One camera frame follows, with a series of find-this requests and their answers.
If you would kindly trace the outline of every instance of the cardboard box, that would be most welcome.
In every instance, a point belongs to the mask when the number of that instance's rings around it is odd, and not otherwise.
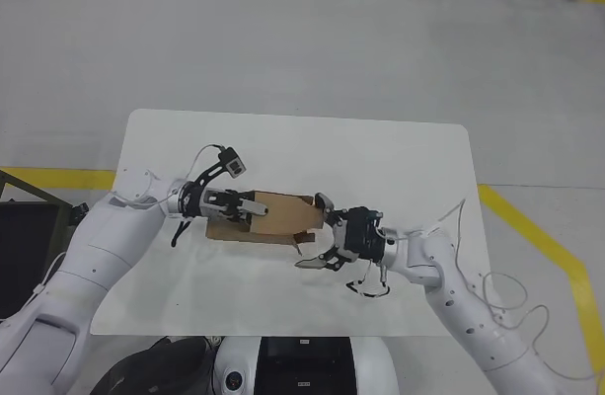
[[[315,241],[308,230],[324,226],[324,215],[313,205],[313,197],[255,191],[254,201],[266,205],[265,216],[253,216],[251,225],[209,219],[205,237],[295,246]]]

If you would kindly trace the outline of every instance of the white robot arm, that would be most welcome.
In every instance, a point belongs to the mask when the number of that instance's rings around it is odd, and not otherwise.
[[[88,213],[45,288],[37,289],[32,302],[0,324],[1,395],[68,391],[85,358],[94,313],[109,289],[142,258],[167,216],[184,218],[176,243],[197,216],[244,221],[266,214],[266,207],[255,203],[251,193],[205,187],[224,172],[238,177],[245,171],[231,148],[219,149],[219,163],[194,182],[166,182],[148,171],[124,170],[128,183],[116,184],[116,191]],[[517,332],[495,323],[489,308],[467,288],[455,266],[451,239],[441,230],[390,240],[379,232],[378,211],[366,207],[335,211],[321,194],[316,195],[316,204],[333,227],[335,245],[316,261],[298,267],[338,271],[345,263],[370,260],[379,265],[384,286],[388,270],[400,273],[424,285],[428,303],[497,393],[563,394]],[[491,299],[498,302],[496,296]]]
[[[115,191],[97,202],[76,229],[65,260],[32,301],[0,324],[0,394],[65,394],[85,359],[92,318],[112,286],[148,250],[167,216],[180,216],[174,238],[197,216],[233,221],[265,215],[251,193],[207,183],[245,167],[232,148],[194,182],[163,181],[150,171],[122,169]]]

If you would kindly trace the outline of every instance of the cable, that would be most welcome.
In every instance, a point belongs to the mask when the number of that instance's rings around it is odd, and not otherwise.
[[[206,144],[206,145],[204,145],[201,149],[199,149],[199,151],[194,156],[194,159],[192,160],[192,164],[190,165],[190,170],[188,170],[188,172],[186,173],[186,176],[184,177],[185,179],[188,179],[188,177],[190,177],[190,173],[192,173],[192,170],[194,169],[194,165],[196,165],[196,161],[199,159],[199,156],[201,155],[201,153],[203,151],[205,151],[205,149],[208,148],[208,147],[218,148],[219,151],[223,151],[225,149],[225,146],[220,145],[220,144]]]
[[[550,324],[550,308],[548,306],[546,306],[545,304],[538,304],[536,306],[534,306],[533,308],[531,308],[530,310],[526,311],[526,313],[521,317],[521,319],[519,320],[519,322],[513,326],[506,326],[503,325],[500,320],[501,320],[501,316],[499,315],[499,320],[497,319],[497,315],[495,314],[495,312],[493,311],[493,309],[499,309],[502,311],[511,311],[511,310],[517,310],[521,307],[523,307],[526,302],[528,301],[528,289],[526,288],[526,286],[519,281],[517,278],[511,276],[511,275],[507,275],[505,273],[499,273],[499,272],[488,272],[486,275],[484,275],[482,277],[482,292],[484,295],[484,299],[482,299],[481,297],[479,297],[470,287],[469,287],[469,282],[467,281],[467,278],[464,276],[464,273],[462,272],[462,270],[460,269],[460,265],[458,262],[458,256],[460,253],[460,244],[462,241],[462,235],[461,235],[461,221],[462,221],[462,211],[464,208],[464,204],[466,202],[466,199],[463,198],[462,201],[460,201],[460,203],[458,205],[456,205],[449,213],[447,213],[445,216],[443,216],[441,218],[445,219],[447,216],[449,216],[449,214],[453,211],[455,211],[456,209],[459,208],[458,211],[458,230],[457,230],[457,243],[456,243],[456,254],[455,254],[455,266],[456,269],[458,270],[458,272],[460,273],[462,280],[465,283],[465,286],[467,287],[467,290],[472,293],[475,297],[477,297],[480,301],[482,301],[485,306],[489,309],[489,311],[491,312],[491,317],[492,320],[497,324],[497,326],[507,329],[507,330],[515,330],[518,329],[526,320],[526,318],[532,314],[533,312],[539,310],[539,309],[544,309],[544,311],[546,312],[546,321],[543,325],[543,327],[541,328],[541,330],[539,331],[539,333],[534,337],[534,339],[532,340],[531,343],[531,348],[532,351],[535,353],[536,356],[539,357],[539,359],[541,360],[541,362],[555,375],[562,377],[564,379],[567,380],[572,380],[572,381],[586,381],[586,380],[590,380],[592,378],[598,378],[596,381],[596,395],[599,394],[600,391],[600,384],[605,376],[605,369],[602,369],[601,371],[597,372],[597,373],[593,373],[590,374],[588,376],[583,376],[583,377],[575,377],[575,376],[569,376],[566,374],[562,374],[560,372],[558,372],[556,369],[554,369],[553,367],[551,367],[547,362],[545,362],[542,358],[541,355],[539,354],[539,352],[537,351],[537,341],[539,340],[539,338],[546,332],[546,329],[548,328],[548,325]],[[524,292],[524,297],[523,297],[523,301],[521,303],[517,303],[516,305],[510,306],[510,307],[505,307],[505,306],[497,306],[494,305],[492,303],[489,302],[489,296],[487,294],[487,278],[491,277],[492,275],[500,275],[500,276],[504,276],[507,278],[512,279],[514,282],[516,282],[519,286],[521,286],[521,288],[523,289]]]
[[[43,280],[37,284],[37,286],[35,286],[35,289],[33,289],[33,294],[30,296],[30,298],[26,301],[26,303],[24,303],[24,305],[22,306],[22,308],[19,309],[19,311],[22,311],[24,308],[26,308],[33,300],[35,300],[35,298],[43,292],[43,290],[45,289],[45,285],[47,284],[47,280],[49,279],[49,275],[52,273],[52,269],[54,268],[54,265],[56,265],[56,262],[58,261],[59,258],[65,256],[67,252],[63,251],[62,253],[58,254],[53,260],[52,263],[49,265],[49,268],[47,268],[47,273],[45,273],[45,277],[43,278]],[[0,318],[0,322],[6,321],[8,318]]]
[[[153,175],[151,172],[149,172],[149,177],[151,178],[151,180],[153,179]],[[126,203],[127,205],[134,205],[134,206],[139,206],[139,207],[152,207],[154,205],[158,205],[163,203],[164,201],[168,200],[169,198],[172,198],[173,196],[175,196],[176,194],[179,193],[179,189],[175,189],[172,190],[171,193],[169,195],[167,195],[166,197],[160,199],[160,200],[155,200],[153,202],[150,203],[145,203],[145,202],[139,202],[139,201],[135,201],[135,200],[129,200],[126,197],[123,197],[122,195],[120,195],[117,192],[112,192],[112,195],[115,196],[116,198],[118,198],[118,200]]]
[[[188,170],[188,172],[186,173],[185,179],[188,179],[188,177],[190,176],[190,173],[192,173],[192,170],[194,169],[194,165],[196,164],[196,161],[198,160],[199,156],[208,147],[215,147],[215,148],[218,148],[220,151],[222,151],[222,150],[225,149],[225,146],[219,145],[219,144],[206,144],[203,147],[201,147],[201,149],[199,149],[199,151],[194,156],[194,159],[192,160],[192,164],[190,165],[190,170]],[[148,177],[150,178],[150,180],[152,182],[153,181],[153,173],[151,173],[149,171],[148,172]],[[172,190],[171,193],[168,194],[166,197],[164,197],[164,198],[162,198],[160,200],[156,200],[156,201],[150,202],[150,203],[139,202],[139,201],[128,199],[128,198],[123,197],[122,195],[120,195],[118,192],[112,192],[112,195],[114,195],[116,198],[118,198],[119,200],[121,200],[122,202],[124,202],[124,203],[126,203],[128,205],[137,206],[137,207],[153,207],[155,205],[163,203],[164,201],[167,201],[169,198],[172,198],[173,196],[177,195],[179,192],[180,192],[179,189]]]

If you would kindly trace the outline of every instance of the yellow floor line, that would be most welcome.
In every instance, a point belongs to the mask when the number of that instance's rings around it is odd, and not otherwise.
[[[594,372],[605,372],[605,333],[585,264],[566,250],[493,188],[480,185],[480,201],[566,272],[578,312],[578,322]],[[605,373],[600,394],[605,395]]]
[[[113,185],[113,170],[44,169],[0,167],[37,188],[67,188],[73,190],[109,190]]]
[[[38,188],[109,190],[115,177],[111,170],[0,169]],[[585,264],[491,187],[480,185],[478,189],[484,205],[567,273],[591,366],[596,372],[605,371],[605,334]],[[605,376],[600,394],[605,395]]]
[[[584,0],[586,3],[605,4],[605,0]]]

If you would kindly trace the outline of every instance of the table top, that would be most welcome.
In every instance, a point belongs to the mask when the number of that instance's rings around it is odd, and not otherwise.
[[[258,116],[138,110],[131,114],[119,168],[145,167],[182,177],[203,145],[233,146],[247,167],[213,188],[313,195],[337,208],[384,212],[382,226],[432,224],[462,198],[460,265],[467,276],[490,270],[467,130],[457,124],[371,119]],[[216,161],[204,151],[193,176]],[[443,224],[456,235],[457,216]],[[196,219],[170,240],[167,219],[142,260],[109,292],[92,322],[97,335],[150,336],[448,336],[421,286],[389,273],[392,292],[367,299],[344,285],[367,262],[337,273],[301,270],[290,246],[208,240]],[[331,244],[331,230],[302,245],[303,258]],[[378,269],[368,277],[378,285]]]

